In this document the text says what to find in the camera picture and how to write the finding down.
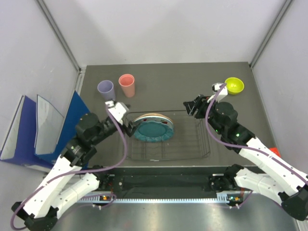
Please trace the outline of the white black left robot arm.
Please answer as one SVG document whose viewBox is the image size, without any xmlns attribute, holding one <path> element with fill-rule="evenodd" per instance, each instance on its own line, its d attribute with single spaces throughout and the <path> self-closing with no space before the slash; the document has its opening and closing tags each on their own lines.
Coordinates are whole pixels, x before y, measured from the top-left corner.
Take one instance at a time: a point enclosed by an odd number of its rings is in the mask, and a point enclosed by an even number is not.
<svg viewBox="0 0 308 231">
<path fill-rule="evenodd" d="M 138 127 L 137 122 L 126 119 L 130 105 L 110 100 L 105 102 L 107 118 L 99 120 L 94 113 L 84 114 L 75 127 L 75 136 L 66 144 L 50 172 L 37 189 L 22 202 L 12 206 L 13 216 L 24 221 L 24 228 L 30 231 L 51 230 L 62 215 L 88 193 L 104 191 L 109 179 L 104 172 L 113 167 L 84 166 L 97 153 L 96 145 L 119 132 L 123 144 L 125 136 L 132 136 Z"/>
</svg>

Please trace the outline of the purple plastic cup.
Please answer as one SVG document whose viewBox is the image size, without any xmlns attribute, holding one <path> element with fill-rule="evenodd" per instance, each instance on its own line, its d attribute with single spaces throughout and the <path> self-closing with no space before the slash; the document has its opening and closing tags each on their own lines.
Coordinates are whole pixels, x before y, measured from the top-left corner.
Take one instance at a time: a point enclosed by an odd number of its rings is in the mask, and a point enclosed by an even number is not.
<svg viewBox="0 0 308 231">
<path fill-rule="evenodd" d="M 105 101 L 115 100 L 116 93 L 114 84 L 110 80 L 103 80 L 97 86 L 98 92 L 103 96 Z"/>
</svg>

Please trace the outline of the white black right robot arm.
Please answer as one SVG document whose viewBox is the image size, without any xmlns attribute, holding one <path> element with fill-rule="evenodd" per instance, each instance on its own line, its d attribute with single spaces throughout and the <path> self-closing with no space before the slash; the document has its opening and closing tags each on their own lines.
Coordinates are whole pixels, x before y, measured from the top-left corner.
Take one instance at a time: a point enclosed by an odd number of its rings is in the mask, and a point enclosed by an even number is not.
<svg viewBox="0 0 308 231">
<path fill-rule="evenodd" d="M 282 160 L 253 132 L 238 123 L 238 113 L 230 103 L 199 95 L 183 105 L 189 116 L 204 119 L 205 126 L 212 127 L 220 135 L 217 142 L 266 173 L 263 177 L 233 165 L 226 171 L 224 179 L 229 190 L 239 187 L 253 190 L 278 203 L 291 217 L 300 221 L 308 218 L 308 175 Z"/>
</svg>

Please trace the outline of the yellow-green plastic bowl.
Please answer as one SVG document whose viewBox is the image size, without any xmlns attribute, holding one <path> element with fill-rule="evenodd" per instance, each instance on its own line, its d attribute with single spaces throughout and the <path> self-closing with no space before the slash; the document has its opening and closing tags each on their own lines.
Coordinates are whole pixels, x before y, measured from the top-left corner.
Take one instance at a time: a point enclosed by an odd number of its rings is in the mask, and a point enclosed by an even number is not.
<svg viewBox="0 0 308 231">
<path fill-rule="evenodd" d="M 229 77 L 225 80 L 228 94 L 236 95 L 244 90 L 244 82 L 237 77 Z"/>
</svg>

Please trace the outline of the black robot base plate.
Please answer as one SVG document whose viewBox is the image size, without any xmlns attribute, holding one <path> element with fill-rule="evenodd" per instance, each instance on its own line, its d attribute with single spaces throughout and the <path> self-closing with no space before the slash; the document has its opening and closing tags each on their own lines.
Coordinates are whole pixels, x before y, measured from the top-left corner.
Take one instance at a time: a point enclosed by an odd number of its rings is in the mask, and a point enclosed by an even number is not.
<svg viewBox="0 0 308 231">
<path fill-rule="evenodd" d="M 237 190 L 234 167 L 118 167 L 100 173 L 100 189 L 196 188 L 206 192 Z"/>
</svg>

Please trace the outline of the pink plastic cup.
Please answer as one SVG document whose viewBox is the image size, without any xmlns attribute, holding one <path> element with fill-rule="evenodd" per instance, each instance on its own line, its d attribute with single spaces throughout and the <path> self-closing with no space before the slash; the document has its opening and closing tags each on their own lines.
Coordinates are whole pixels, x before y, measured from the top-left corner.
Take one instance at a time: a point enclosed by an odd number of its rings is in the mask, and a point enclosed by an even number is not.
<svg viewBox="0 0 308 231">
<path fill-rule="evenodd" d="M 131 98 L 135 95 L 135 78 L 133 75 L 122 75 L 119 78 L 118 83 L 126 97 Z"/>
</svg>

